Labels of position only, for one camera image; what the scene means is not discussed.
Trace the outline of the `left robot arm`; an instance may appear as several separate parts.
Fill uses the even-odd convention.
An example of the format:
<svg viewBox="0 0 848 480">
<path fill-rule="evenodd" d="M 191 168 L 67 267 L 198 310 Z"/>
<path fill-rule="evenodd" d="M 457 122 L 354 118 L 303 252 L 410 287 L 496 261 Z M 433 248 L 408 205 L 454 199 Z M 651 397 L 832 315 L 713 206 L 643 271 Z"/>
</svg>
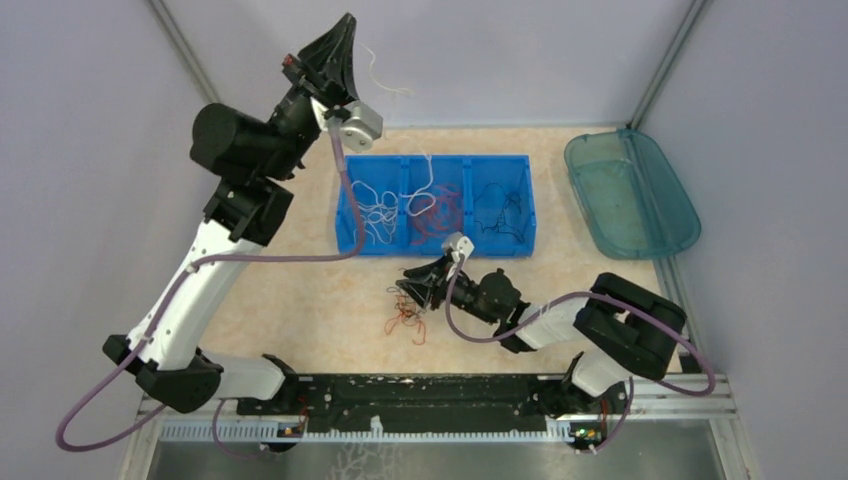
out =
<svg viewBox="0 0 848 480">
<path fill-rule="evenodd" d="M 255 399 L 277 414 L 300 399 L 293 371 L 265 354 L 242 358 L 206 352 L 200 340 L 250 263 L 264 263 L 293 201 L 284 187 L 322 134 L 330 137 L 345 188 L 347 149 L 371 147 L 382 120 L 360 100 L 353 72 L 357 21 L 343 15 L 282 63 L 290 88 L 261 120 L 222 103 L 204 106 L 192 126 L 191 159 L 219 182 L 194 241 L 148 315 L 128 334 L 112 335 L 105 355 L 151 398 L 180 413 L 217 399 Z"/>
</svg>

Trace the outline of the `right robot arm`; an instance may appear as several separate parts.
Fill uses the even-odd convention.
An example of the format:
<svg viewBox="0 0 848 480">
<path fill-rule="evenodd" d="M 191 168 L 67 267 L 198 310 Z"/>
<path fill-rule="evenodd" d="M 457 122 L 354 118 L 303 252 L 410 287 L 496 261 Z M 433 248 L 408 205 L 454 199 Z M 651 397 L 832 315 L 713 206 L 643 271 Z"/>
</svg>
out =
<svg viewBox="0 0 848 480">
<path fill-rule="evenodd" d="M 512 353 L 589 342 L 563 385 L 564 401 L 576 412 L 590 411 L 630 376 L 662 380 L 687 321 L 677 304 L 610 272 L 586 291 L 539 305 L 523 300 L 503 269 L 475 281 L 448 255 L 404 270 L 395 285 L 423 309 L 443 309 L 448 316 L 459 309 L 495 326 L 488 342 Z"/>
</svg>

